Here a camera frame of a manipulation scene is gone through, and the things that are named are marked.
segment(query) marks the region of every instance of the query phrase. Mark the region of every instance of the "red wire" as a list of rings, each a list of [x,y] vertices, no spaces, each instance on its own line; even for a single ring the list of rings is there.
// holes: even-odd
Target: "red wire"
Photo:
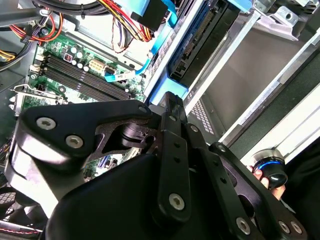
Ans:
[[[50,41],[56,39],[59,36],[59,34],[62,31],[62,26],[63,26],[63,20],[64,20],[63,19],[63,15],[60,13],[60,21],[61,21],[60,28],[58,29],[58,32],[55,34],[55,36],[52,37],[52,38],[50,38],[50,37],[55,33],[56,25],[55,25],[55,21],[54,21],[54,19],[53,19],[53,17],[51,15],[50,15],[50,20],[52,22],[51,32],[45,37],[38,38],[36,36],[32,36],[32,38],[30,39],[31,41],[50,42]],[[26,34],[25,31],[23,31],[21,28],[17,27],[16,25],[11,25],[10,28],[17,35],[19,35],[21,38]]]
[[[14,233],[14,234],[38,234],[38,233],[40,233],[38,231],[14,231],[14,230],[1,228],[1,227],[0,227],[0,231],[5,231],[8,233]]]
[[[128,17],[128,15],[121,10],[121,8],[119,8],[113,1],[111,0],[103,0],[106,4],[109,4],[110,7],[112,7],[114,10],[116,10],[117,12],[119,12],[120,14],[122,14],[134,27],[137,28],[137,26],[134,24],[134,22],[131,20],[130,17]],[[144,41],[148,42],[148,38],[146,37],[145,34],[143,34],[143,32],[141,32],[138,28],[137,30],[141,33],[142,37],[144,38]]]

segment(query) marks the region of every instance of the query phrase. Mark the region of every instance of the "black cable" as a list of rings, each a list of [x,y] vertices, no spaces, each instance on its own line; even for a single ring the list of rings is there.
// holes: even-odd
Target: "black cable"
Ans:
[[[67,15],[107,15],[109,12],[101,6],[98,2],[92,2],[88,4],[70,4],[55,0],[34,0],[37,4],[49,8],[55,12],[59,12]]]
[[[11,31],[10,27],[4,26],[4,27],[0,27],[0,32],[9,32]]]

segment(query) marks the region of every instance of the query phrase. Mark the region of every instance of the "screw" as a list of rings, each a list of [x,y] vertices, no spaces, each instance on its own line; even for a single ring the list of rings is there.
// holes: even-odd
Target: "screw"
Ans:
[[[51,130],[56,127],[56,122],[49,117],[40,117],[36,120],[36,124],[39,128],[44,130]]]
[[[48,32],[48,30],[46,29],[46,28],[42,28],[41,29],[41,33],[43,34],[43,35],[48,35],[49,34],[49,32]]]
[[[65,142],[69,147],[73,149],[81,148],[84,145],[84,141],[77,135],[67,136]]]
[[[140,110],[141,112],[144,112],[145,114],[147,113],[147,109],[145,109],[143,106],[140,106],[140,107],[139,107],[139,110]]]
[[[287,234],[290,233],[290,229],[283,221],[279,221],[279,225],[285,233],[287,233]]]
[[[221,152],[224,152],[224,153],[226,152],[225,147],[220,144],[218,145],[218,149],[220,149]]]
[[[171,193],[169,195],[169,203],[174,209],[178,211],[181,211],[185,208],[185,201],[180,195],[176,193]]]
[[[169,118],[170,118],[172,121],[177,121],[177,119],[176,119],[174,116],[169,116]]]
[[[191,125],[191,129],[196,133],[198,132],[198,128],[196,128],[196,126]]]
[[[302,229],[294,221],[291,222],[292,227],[298,234],[302,234]]]
[[[248,223],[242,218],[242,217],[237,217],[237,219],[235,220],[236,225],[238,226],[238,228],[245,234],[245,235],[249,235],[250,234],[250,227],[248,225]]]

